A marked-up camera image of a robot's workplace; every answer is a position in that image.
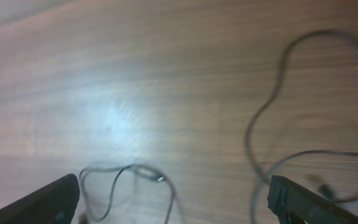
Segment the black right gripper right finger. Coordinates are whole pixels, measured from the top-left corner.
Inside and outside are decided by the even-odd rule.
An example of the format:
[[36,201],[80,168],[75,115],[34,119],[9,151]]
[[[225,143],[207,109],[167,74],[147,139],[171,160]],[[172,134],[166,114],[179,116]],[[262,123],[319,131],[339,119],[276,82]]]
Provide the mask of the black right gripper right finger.
[[284,176],[272,177],[267,200],[281,224],[358,224],[358,216]]

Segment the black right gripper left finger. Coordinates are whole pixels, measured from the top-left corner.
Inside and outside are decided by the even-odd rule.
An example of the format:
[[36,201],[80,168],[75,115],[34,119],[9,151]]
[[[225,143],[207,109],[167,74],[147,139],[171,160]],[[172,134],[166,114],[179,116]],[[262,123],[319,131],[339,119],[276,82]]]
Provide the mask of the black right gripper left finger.
[[70,224],[79,199],[78,179],[68,174],[0,209],[0,224]]

